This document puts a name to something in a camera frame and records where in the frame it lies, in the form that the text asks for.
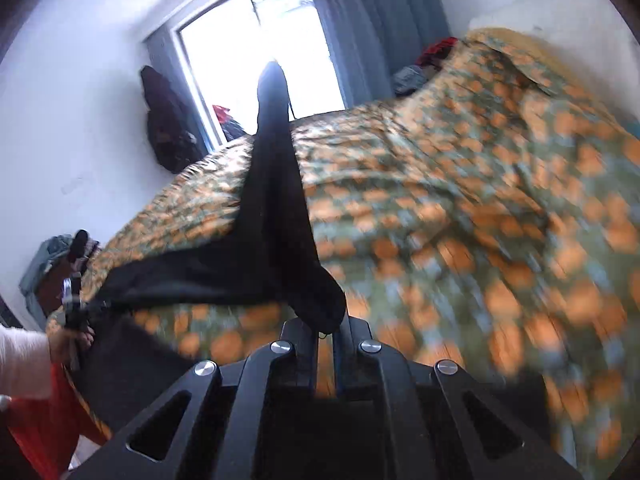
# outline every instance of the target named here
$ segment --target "red fabric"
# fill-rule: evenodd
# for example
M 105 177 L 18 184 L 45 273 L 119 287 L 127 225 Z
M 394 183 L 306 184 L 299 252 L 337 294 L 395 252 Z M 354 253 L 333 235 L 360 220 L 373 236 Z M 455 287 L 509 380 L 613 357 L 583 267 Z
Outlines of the red fabric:
M 232 118 L 227 113 L 229 111 L 229 108 L 225 108 L 220 105 L 211 105 L 211 107 L 213 108 L 213 111 L 215 111 L 216 117 L 218 118 L 218 122 L 220 122 L 220 124 L 226 123 L 229 119 Z
M 67 470 L 80 435 L 106 442 L 59 365 L 51 366 L 51 383 L 49 399 L 13 399 L 7 411 L 9 431 L 43 480 L 58 480 Z
M 422 51 L 422 53 L 420 54 L 420 57 L 415 62 L 416 65 L 418 66 L 428 65 L 432 57 L 434 56 L 437 57 L 438 53 L 445 49 L 447 49 L 447 54 L 448 54 L 449 49 L 455 46 L 457 42 L 458 42 L 458 38 L 454 38 L 453 36 L 451 36 L 450 38 L 445 38 L 444 40 L 439 41 L 438 43 L 431 44 L 430 46 L 428 46 Z

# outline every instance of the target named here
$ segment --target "dark bag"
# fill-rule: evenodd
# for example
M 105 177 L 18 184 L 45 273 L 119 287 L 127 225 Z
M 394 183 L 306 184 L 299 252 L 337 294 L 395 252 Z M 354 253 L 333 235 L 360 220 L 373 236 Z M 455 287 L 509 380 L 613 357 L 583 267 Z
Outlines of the dark bag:
M 172 173 L 180 173 L 204 156 L 187 128 L 188 110 L 171 90 L 167 79 L 150 66 L 140 71 L 149 112 L 146 135 L 158 163 Z

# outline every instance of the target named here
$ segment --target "metal screw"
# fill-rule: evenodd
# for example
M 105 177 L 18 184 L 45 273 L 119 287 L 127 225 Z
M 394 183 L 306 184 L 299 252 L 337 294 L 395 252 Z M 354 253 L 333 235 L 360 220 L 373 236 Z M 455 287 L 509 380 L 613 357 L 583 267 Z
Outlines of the metal screw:
M 271 351 L 274 354 L 286 354 L 291 350 L 291 343 L 289 341 L 274 341 L 271 343 Z
M 216 364 L 213 361 L 200 361 L 193 369 L 196 375 L 204 377 L 205 375 L 211 375 L 216 371 Z
M 375 354 L 382 350 L 382 343 L 375 341 L 374 339 L 365 339 L 360 343 L 360 348 L 367 354 Z
M 458 365 L 449 359 L 440 361 L 436 366 L 438 370 L 445 375 L 453 375 L 458 371 Z

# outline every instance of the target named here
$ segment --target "black mount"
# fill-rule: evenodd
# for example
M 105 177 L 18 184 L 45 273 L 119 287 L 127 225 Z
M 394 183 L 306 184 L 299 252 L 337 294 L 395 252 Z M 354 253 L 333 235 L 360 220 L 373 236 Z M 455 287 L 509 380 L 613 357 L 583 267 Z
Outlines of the black mount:
M 332 479 L 581 478 L 454 362 L 408 362 L 349 316 L 334 333 L 338 400 L 329 402 L 345 414 L 369 406 L 366 419 L 376 422 L 362 431 L 355 423 L 335 425 L 328 433 L 292 421 L 321 402 L 314 400 L 317 357 L 318 334 L 295 318 L 279 341 L 241 362 L 200 362 L 70 478 L 280 480 L 327 471 Z M 323 426 L 332 424 L 327 417 Z M 320 438 L 307 456 L 302 448 L 315 434 Z M 363 454 L 370 467 L 360 468 L 354 457 L 332 470 L 340 448 L 354 439 L 370 443 Z

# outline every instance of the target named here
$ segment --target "patterned bedspread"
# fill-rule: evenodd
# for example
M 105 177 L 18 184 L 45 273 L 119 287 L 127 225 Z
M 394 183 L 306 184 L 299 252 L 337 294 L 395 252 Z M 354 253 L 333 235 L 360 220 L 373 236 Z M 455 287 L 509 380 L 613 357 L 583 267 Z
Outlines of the patterned bedspread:
M 640 141 L 532 41 L 480 30 L 413 96 L 297 121 L 318 253 L 352 316 L 424 364 L 544 374 L 556 449 L 604 479 L 640 430 Z M 242 140 L 188 168 L 90 264 L 223 235 L 250 163 Z M 220 364 L 276 339 L 286 306 L 174 305 L 136 320 Z M 319 395 L 333 392 L 330 338 Z

